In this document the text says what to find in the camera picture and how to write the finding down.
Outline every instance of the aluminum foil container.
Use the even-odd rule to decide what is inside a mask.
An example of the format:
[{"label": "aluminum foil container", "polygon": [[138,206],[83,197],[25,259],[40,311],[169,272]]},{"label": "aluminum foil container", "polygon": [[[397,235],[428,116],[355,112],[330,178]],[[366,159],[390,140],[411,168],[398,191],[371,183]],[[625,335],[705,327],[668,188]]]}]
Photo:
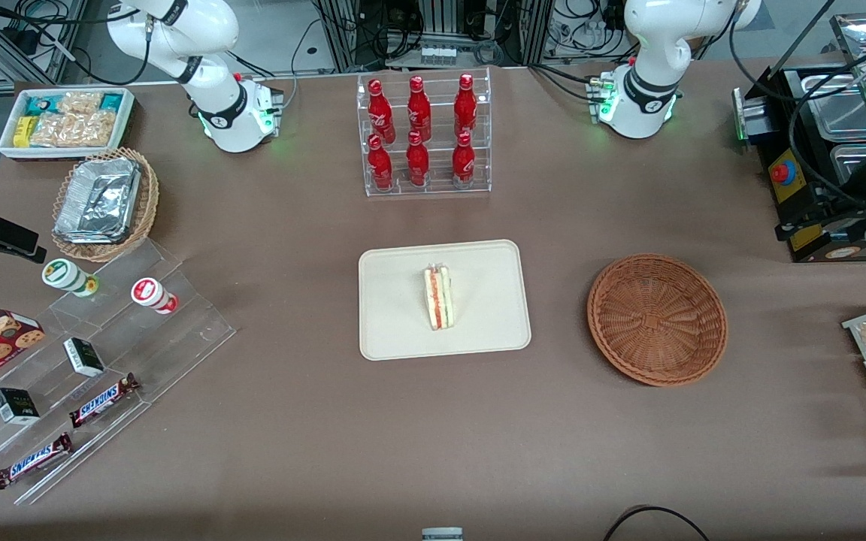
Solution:
[{"label": "aluminum foil container", "polygon": [[123,242],[141,178],[141,165],[128,158],[76,165],[53,233],[69,243]]}]

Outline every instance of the robotic arm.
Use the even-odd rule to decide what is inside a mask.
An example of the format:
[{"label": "robotic arm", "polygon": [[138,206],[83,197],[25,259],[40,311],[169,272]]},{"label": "robotic arm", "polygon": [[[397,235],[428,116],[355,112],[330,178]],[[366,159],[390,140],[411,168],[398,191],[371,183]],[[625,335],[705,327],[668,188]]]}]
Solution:
[{"label": "robotic arm", "polygon": [[279,134],[282,95],[241,80],[219,54],[236,45],[240,26],[223,0],[131,0],[107,22],[124,53],[145,59],[181,83],[199,109],[206,135],[227,152],[243,152]]},{"label": "robotic arm", "polygon": [[660,130],[674,106],[677,84],[691,62],[689,38],[715,35],[738,17],[746,27],[760,0],[628,0],[623,18],[640,41],[636,64],[604,72],[594,97],[604,99],[597,117],[629,138],[647,138]]}]

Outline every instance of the red bottle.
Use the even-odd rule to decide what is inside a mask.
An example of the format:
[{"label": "red bottle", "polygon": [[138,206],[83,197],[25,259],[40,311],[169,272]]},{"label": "red bottle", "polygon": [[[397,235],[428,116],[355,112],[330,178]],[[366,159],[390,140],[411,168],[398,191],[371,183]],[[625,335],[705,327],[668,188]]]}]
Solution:
[{"label": "red bottle", "polygon": [[410,167],[410,183],[423,188],[429,182],[430,154],[423,145],[423,137],[417,130],[410,132],[410,147],[406,149],[406,163]]},{"label": "red bottle", "polygon": [[433,119],[430,114],[430,98],[423,90],[423,78],[419,75],[410,77],[410,101],[406,103],[410,114],[410,129],[419,132],[424,141],[433,137]]},{"label": "red bottle", "polygon": [[370,89],[370,124],[374,132],[383,138],[383,143],[392,144],[396,141],[396,129],[392,127],[392,107],[383,95],[383,85],[378,79],[368,84]]},{"label": "red bottle", "polygon": [[460,75],[460,92],[457,92],[453,102],[453,127],[456,137],[464,130],[474,133],[477,127],[477,97],[474,95],[474,76],[464,73]]},{"label": "red bottle", "polygon": [[389,154],[383,148],[383,142],[378,134],[370,134],[367,142],[370,144],[370,154],[367,154],[367,161],[370,163],[370,174],[374,178],[376,189],[381,192],[391,191],[392,162],[389,160]]},{"label": "red bottle", "polygon": [[470,132],[463,132],[456,138],[453,150],[453,185],[458,189],[470,188],[474,182],[474,160],[477,154],[470,147]]}]

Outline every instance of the red lid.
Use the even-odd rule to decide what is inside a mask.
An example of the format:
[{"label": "red lid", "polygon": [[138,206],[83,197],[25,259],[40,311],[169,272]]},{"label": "red lid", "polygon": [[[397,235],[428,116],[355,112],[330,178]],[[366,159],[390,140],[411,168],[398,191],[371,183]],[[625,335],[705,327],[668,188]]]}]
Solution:
[{"label": "red lid", "polygon": [[133,299],[137,302],[148,301],[156,292],[156,281],[152,278],[142,278],[133,286]]}]

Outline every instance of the sandwich half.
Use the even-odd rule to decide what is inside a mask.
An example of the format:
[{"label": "sandwich half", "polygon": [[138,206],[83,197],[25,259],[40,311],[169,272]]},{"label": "sandwich half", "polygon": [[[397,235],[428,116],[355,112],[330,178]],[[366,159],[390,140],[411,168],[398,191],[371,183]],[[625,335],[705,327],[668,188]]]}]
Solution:
[{"label": "sandwich half", "polygon": [[429,311],[433,330],[453,326],[453,291],[450,286],[450,270],[443,264],[431,264],[423,271],[426,281],[426,308]]}]

